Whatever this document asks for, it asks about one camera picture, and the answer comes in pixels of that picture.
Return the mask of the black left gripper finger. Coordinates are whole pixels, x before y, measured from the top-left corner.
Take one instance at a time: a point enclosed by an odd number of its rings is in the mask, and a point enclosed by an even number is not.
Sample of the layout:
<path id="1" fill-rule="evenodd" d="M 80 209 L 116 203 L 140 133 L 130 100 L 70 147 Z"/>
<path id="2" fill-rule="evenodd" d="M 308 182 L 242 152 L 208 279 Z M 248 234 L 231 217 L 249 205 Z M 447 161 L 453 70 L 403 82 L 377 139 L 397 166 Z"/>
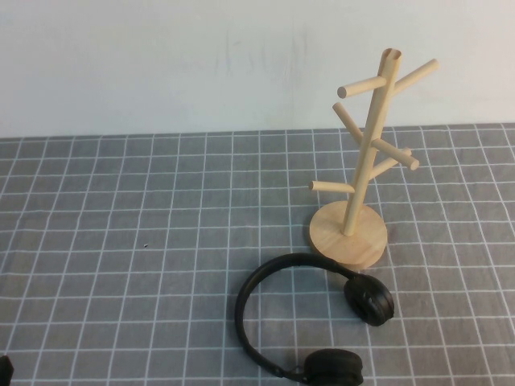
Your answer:
<path id="1" fill-rule="evenodd" d="M 10 386 L 13 376 L 13 365 L 7 355 L 0 357 L 0 386 Z"/>

